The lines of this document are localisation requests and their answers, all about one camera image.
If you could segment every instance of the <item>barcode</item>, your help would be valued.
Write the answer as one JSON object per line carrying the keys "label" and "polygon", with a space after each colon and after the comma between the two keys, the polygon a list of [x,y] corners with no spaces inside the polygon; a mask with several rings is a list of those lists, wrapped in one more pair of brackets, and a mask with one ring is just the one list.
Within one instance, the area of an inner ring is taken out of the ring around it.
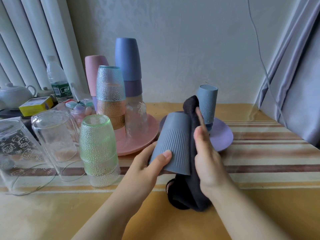
{"label": "barcode", "polygon": [[53,90],[56,95],[61,95],[59,88],[53,88]]}

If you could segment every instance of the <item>right hand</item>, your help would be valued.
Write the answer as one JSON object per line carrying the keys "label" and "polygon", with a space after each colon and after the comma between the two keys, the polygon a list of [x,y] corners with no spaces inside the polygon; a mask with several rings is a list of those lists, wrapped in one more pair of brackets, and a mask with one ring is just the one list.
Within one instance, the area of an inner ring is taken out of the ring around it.
{"label": "right hand", "polygon": [[197,107],[195,111],[200,121],[200,126],[194,130],[193,134],[198,152],[194,159],[195,169],[200,178],[202,193],[206,197],[211,198],[215,190],[233,184],[233,182],[223,166],[219,153],[210,142],[200,109]]}

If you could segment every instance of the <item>black cloth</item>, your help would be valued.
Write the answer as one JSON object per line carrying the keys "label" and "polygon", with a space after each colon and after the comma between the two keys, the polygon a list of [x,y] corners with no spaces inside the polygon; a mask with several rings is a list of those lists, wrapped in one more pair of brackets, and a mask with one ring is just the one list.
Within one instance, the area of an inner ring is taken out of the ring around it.
{"label": "black cloth", "polygon": [[193,209],[195,211],[204,211],[207,209],[211,202],[202,193],[200,189],[200,179],[195,167],[195,156],[197,149],[193,133],[200,125],[200,121],[196,114],[196,107],[199,107],[197,96],[188,98],[183,104],[183,111],[191,118],[191,131],[190,131],[190,171],[191,175],[177,174],[176,177],[169,181],[173,183],[168,188],[169,202],[180,210]]}

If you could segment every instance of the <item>gray curtain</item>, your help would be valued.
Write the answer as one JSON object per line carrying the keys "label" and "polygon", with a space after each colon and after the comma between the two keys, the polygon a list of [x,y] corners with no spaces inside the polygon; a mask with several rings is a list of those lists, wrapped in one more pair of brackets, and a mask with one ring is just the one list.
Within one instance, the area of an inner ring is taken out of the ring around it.
{"label": "gray curtain", "polygon": [[256,104],[312,145],[320,140],[320,0],[303,0],[263,83]]}

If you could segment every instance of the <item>gray wallpaper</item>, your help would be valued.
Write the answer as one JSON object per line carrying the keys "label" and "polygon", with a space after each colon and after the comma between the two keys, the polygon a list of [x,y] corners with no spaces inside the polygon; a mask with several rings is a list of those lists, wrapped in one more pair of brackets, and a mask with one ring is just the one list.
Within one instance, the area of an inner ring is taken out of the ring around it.
{"label": "gray wallpaper", "polygon": [[[297,0],[250,0],[268,67]],[[145,102],[183,102],[201,84],[218,103],[254,103],[264,79],[247,0],[67,0],[82,61],[136,38]]]}

